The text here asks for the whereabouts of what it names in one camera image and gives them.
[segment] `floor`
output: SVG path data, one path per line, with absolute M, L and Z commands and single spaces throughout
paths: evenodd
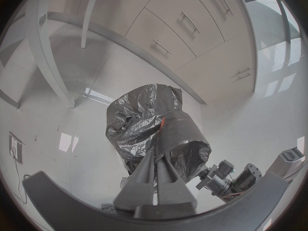
M 82 49 L 80 27 L 48 20 L 48 29 L 56 64 L 76 102 L 75 109 L 68 109 L 50 88 L 27 39 L 11 50 L 4 67 L 0 65 L 0 89 L 20 103 L 16 110 L 0 99 L 0 170 L 17 201 L 43 230 L 51 227 L 26 199 L 23 176 L 42 170 L 94 207 L 112 202 L 120 191 L 121 178 L 128 173 L 105 137 L 108 104 L 145 84 L 179 88 L 140 57 L 96 33 L 88 32 L 87 47 Z M 299 38 L 290 45 L 282 42 L 260 50 L 255 93 L 206 106 L 183 90 L 183 110 L 212 147 L 208 167 L 226 159 L 235 167 L 233 178 L 248 163 L 264 174 L 281 151 L 308 136 L 306 52 Z M 17 168 L 9 153 L 9 131 L 23 143 L 23 164 L 17 163 Z M 223 204 L 206 189 L 196 192 L 198 181 L 195 178 L 188 184 L 198 199 L 198 213 Z

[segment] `crumpled plastic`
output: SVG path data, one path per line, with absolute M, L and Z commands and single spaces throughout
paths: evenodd
M 155 145 L 155 163 L 164 155 L 185 183 L 206 167 L 211 147 L 198 126 L 185 112 L 167 114 Z
M 163 117 L 182 110 L 182 90 L 161 84 L 136 88 L 107 108 L 106 137 L 133 173 L 156 144 Z

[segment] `drawer handle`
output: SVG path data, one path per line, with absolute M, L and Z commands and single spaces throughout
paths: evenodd
M 252 76 L 252 75 L 250 75 L 250 74 L 247 74 L 247 76 L 245 76 L 245 77 L 243 77 L 243 78 L 238 78 L 238 80 L 241 80 L 241 79 L 246 79 L 246 78 L 248 78 L 248 77 L 250 77 L 250 76 Z
M 226 6 L 228 7 L 228 10 L 230 11 L 230 13 L 233 15 L 233 12 L 232 12 L 232 10 L 231 10 L 231 8 L 230 8 L 229 4 L 227 3 L 227 1 L 226 1 L 226 0 L 224 0 L 224 2 L 225 2 L 225 4 L 226 4 Z
M 166 48 L 165 46 L 163 46 L 161 43 L 159 43 L 158 40 L 156 39 L 153 39 L 156 43 L 158 43 L 161 47 L 163 47 L 166 51 L 168 51 L 171 55 L 172 55 L 172 52 L 170 50 L 168 50 L 168 48 Z
M 249 68 L 247 68 L 247 70 L 246 70 L 246 71 L 244 71 L 244 72 L 241 72 L 241 73 L 240 73 L 240 72 L 238 72 L 238 73 L 237 73 L 237 75 L 241 75 L 241 74 L 244 74 L 244 73 L 246 73 L 246 72 L 248 72 L 248 71 L 250 71 L 250 70 L 252 70 L 252 69 L 249 69 Z
M 182 13 L 183 13 L 184 16 L 191 22 L 191 24 L 193 24 L 193 26 L 195 27 L 195 30 L 197 30 L 199 33 L 201 33 L 201 31 L 199 30 L 199 28 L 197 27 L 197 25 L 192 21 L 192 19 L 191 19 L 184 11 L 182 11 Z

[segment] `drawer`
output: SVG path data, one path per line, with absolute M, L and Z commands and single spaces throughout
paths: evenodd
M 199 0 L 151 0 L 146 8 L 171 27 L 197 57 L 225 42 Z
M 48 11 L 77 16 L 81 0 L 49 0 Z
M 217 23 L 224 40 L 227 41 L 244 32 L 251 26 L 241 0 L 200 0 Z
M 217 80 L 214 86 L 206 87 L 197 91 L 197 94 L 205 101 L 206 104 L 219 102 L 228 98 L 233 98 L 244 93 L 253 91 L 255 82 L 255 69 L 227 80 Z
M 195 58 L 195 55 L 183 40 L 147 9 L 141 11 L 125 37 L 173 71 Z
M 187 63 L 175 73 L 194 91 L 217 85 L 247 68 L 255 68 L 255 47 L 251 32 L 239 35 Z
M 96 0 L 91 21 L 125 36 L 150 0 Z M 78 16 L 84 18 L 89 0 L 81 0 Z

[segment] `cabinet handle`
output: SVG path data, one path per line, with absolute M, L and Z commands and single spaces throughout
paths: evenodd
M 229 4 L 227 3 L 227 1 L 226 1 L 226 0 L 224 0 L 224 2 L 225 2 L 225 4 L 226 4 L 226 6 L 228 7 L 228 10 L 230 11 L 230 13 L 233 15 L 233 12 L 232 12 L 232 10 L 231 10 L 231 8 L 230 8 Z
M 192 19 L 184 12 L 182 11 L 182 13 L 184 14 L 184 16 L 191 22 L 191 24 L 193 24 L 193 26 L 195 27 L 195 29 L 201 33 L 201 31 L 199 30 L 199 28 L 197 27 L 197 25 L 192 21 Z
M 172 54 L 172 52 L 170 50 L 168 50 L 168 48 L 166 48 L 165 46 L 163 46 L 161 43 L 159 43 L 158 40 L 153 39 L 156 43 L 158 43 L 161 47 L 163 47 L 166 51 L 168 51 L 170 54 Z
M 246 72 L 248 72 L 248 71 L 250 71 L 250 70 L 252 70 L 252 69 L 249 69 L 249 68 L 247 68 L 247 70 L 246 70 L 246 71 L 244 71 L 244 72 L 241 72 L 241 73 L 240 73 L 240 72 L 238 72 L 238 73 L 237 73 L 237 75 L 241 75 L 241 74 L 244 74 L 244 73 L 246 73 Z
M 247 74 L 247 76 L 245 76 L 245 77 L 243 77 L 243 78 L 238 78 L 238 80 L 241 80 L 241 79 L 246 79 L 246 78 L 248 78 L 248 77 L 250 77 L 250 76 L 252 76 L 252 75 L 250 75 L 250 74 Z

